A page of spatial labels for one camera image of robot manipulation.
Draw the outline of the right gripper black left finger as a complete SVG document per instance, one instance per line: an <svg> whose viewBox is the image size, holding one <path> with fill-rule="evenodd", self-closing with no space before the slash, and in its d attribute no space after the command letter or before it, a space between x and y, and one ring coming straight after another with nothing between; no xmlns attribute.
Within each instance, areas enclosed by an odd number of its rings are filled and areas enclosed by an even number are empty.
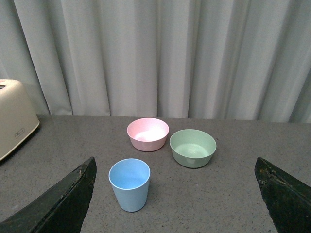
<svg viewBox="0 0 311 233"><path fill-rule="evenodd" d="M94 157L0 224L2 233L79 233L93 194Z"/></svg>

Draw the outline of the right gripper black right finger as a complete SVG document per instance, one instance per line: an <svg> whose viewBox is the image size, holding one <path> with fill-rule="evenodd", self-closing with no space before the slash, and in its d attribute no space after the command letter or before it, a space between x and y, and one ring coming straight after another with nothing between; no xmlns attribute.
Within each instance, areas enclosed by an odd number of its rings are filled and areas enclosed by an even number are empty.
<svg viewBox="0 0 311 233"><path fill-rule="evenodd" d="M269 215L279 233L311 231L311 188L259 157L255 176Z"/></svg>

